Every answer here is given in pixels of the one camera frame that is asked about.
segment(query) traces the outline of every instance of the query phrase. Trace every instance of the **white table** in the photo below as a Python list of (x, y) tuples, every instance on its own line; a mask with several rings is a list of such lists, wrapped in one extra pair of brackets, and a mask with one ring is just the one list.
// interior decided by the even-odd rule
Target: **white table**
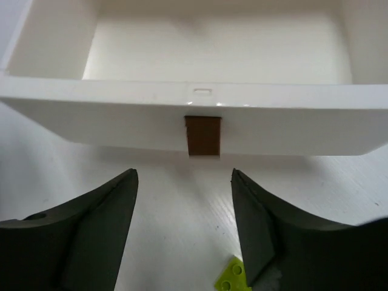
[[(22, 1), (0, 3), (0, 55)], [(388, 147), (359, 157), (222, 156), (72, 144), (0, 104), (0, 220), (24, 218), (133, 167), (139, 192), (116, 285), (213, 290), (240, 256), (230, 176), (243, 170), (316, 215), (360, 224), (388, 214)]]

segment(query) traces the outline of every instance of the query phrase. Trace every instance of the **brown square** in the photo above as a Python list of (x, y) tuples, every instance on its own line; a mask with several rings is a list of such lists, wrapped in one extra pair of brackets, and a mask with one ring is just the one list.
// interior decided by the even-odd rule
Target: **brown square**
[(185, 116), (189, 156), (219, 156), (221, 117)]

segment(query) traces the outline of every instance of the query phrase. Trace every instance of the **green block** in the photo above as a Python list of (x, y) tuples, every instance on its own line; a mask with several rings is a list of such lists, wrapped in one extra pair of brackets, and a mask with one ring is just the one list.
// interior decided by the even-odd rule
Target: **green block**
[(252, 291), (252, 288), (247, 286), (243, 262), (234, 256), (214, 287), (218, 291)]

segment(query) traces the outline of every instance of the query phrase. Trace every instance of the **white drawer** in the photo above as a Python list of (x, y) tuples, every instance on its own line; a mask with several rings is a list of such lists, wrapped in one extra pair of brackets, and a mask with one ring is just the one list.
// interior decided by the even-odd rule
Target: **white drawer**
[(361, 155), (388, 142), (386, 0), (29, 0), (0, 97), (71, 141)]

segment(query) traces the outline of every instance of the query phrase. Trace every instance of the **circular hole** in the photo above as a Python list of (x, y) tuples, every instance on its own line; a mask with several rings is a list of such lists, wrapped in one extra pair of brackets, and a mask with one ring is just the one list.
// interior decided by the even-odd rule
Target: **circular hole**
[(239, 265), (234, 265), (232, 271), (235, 275), (241, 275), (241, 273), (243, 272), (242, 268)]
[(30, 215), (25, 220), (37, 220), (37, 219), (45, 218), (46, 216), (47, 216), (46, 213), (36, 213), (36, 214)]
[(222, 291), (229, 291), (230, 290), (230, 283), (228, 281), (224, 281), (221, 284)]

